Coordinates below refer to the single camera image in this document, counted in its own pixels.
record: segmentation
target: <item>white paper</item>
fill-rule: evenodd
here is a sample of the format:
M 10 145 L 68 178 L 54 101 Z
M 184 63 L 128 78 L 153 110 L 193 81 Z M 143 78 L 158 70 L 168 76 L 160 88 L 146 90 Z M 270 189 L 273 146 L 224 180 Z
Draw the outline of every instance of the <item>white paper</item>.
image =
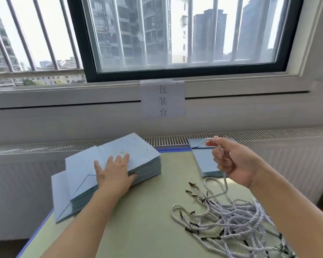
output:
M 166 118 L 185 114 L 185 86 L 182 80 L 142 80 L 140 95 L 145 117 Z

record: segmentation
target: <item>floor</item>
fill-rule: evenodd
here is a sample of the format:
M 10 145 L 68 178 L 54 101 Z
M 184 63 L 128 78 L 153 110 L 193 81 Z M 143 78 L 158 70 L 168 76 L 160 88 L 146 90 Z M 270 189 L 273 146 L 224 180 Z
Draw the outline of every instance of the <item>floor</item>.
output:
M 0 241 L 0 258 L 16 258 L 28 240 Z

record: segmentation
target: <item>hand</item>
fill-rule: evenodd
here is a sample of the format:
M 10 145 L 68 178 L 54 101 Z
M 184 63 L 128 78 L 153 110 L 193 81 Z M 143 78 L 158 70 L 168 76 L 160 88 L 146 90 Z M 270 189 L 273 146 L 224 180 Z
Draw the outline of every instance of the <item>hand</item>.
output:
M 250 188 L 256 180 L 258 172 L 271 168 L 261 157 L 248 147 L 236 143 L 227 138 L 215 136 L 206 142 L 207 146 L 215 146 L 212 151 L 214 161 L 218 163 L 218 168 L 238 184 Z
M 105 190 L 106 194 L 121 198 L 137 177 L 137 174 L 128 176 L 128 162 L 128 153 L 123 158 L 117 156 L 115 161 L 110 156 L 104 170 L 102 170 L 98 161 L 95 161 L 98 190 Z

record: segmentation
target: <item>blue table edge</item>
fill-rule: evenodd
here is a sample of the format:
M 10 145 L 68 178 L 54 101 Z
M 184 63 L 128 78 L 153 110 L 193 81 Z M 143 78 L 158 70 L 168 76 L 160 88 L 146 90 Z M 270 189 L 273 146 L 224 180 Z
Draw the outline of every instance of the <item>blue table edge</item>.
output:
M 191 151 L 191 148 L 189 145 L 184 145 L 182 147 L 175 147 L 175 148 L 168 148 L 168 149 L 158 149 L 159 153 L 171 153 L 171 152 L 189 152 Z M 35 231 L 33 236 L 29 239 L 29 241 L 24 245 L 22 250 L 19 252 L 16 258 L 19 258 L 25 251 L 25 249 L 29 246 L 29 244 L 32 242 L 32 240 L 35 238 L 35 236 L 38 234 L 39 230 L 43 227 L 45 222 L 49 219 L 51 214 L 53 213 L 54 209 L 51 210 L 51 212 L 47 215 L 47 217 L 44 219 L 42 224 L 39 226 L 39 228 Z

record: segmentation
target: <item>chinese character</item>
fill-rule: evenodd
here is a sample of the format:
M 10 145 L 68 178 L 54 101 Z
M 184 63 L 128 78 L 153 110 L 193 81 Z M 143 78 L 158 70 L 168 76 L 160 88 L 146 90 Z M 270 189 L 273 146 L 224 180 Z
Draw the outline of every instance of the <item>chinese character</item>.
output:
M 166 110 L 165 110 L 165 109 L 161 109 L 161 111 L 160 111 L 160 115 L 161 115 L 161 116 L 166 116 Z
M 159 99 L 159 102 L 160 102 L 160 105 L 167 105 L 167 101 L 166 101 L 166 98 L 165 97 L 160 98 Z
M 165 86 L 160 86 L 159 87 L 160 93 L 167 93 L 166 92 L 166 87 Z

